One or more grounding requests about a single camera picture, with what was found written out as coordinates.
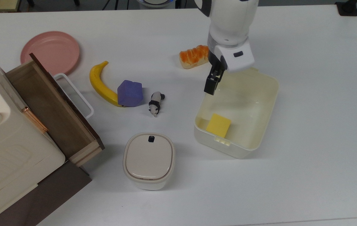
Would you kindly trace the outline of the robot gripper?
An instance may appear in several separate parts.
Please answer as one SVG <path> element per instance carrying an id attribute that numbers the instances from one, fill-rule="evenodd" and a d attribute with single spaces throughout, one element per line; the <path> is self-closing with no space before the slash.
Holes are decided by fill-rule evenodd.
<path id="1" fill-rule="evenodd" d="M 235 73 L 246 70 L 255 63 L 250 41 L 248 40 L 237 47 L 224 47 L 216 43 L 209 43 L 208 48 L 212 67 L 210 75 L 205 82 L 204 92 L 209 95 L 214 95 L 225 70 L 229 73 Z"/>

